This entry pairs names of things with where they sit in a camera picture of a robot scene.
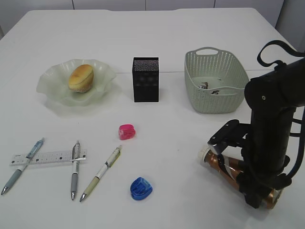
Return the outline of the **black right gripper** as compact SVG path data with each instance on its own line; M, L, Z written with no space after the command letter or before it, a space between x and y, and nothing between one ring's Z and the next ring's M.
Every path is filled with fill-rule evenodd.
M270 194L275 191L281 192L292 183L292 179L283 173L283 169L290 162L290 157L285 156L282 167L275 172L260 172L250 161L247 152L242 152L242 157L244 170L237 176L239 191L244 194L246 203L251 207L269 208L271 205L271 201L268 199Z

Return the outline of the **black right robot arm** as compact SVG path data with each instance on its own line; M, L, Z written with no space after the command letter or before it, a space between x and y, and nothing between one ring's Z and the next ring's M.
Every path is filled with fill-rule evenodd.
M251 79L244 95L252 113L241 150L247 168L238 182L246 203L259 208L271 190L291 185L304 158L305 121L294 119L294 113L305 105L305 60L279 64L274 71ZM299 138L298 154L292 170L285 174L291 136Z

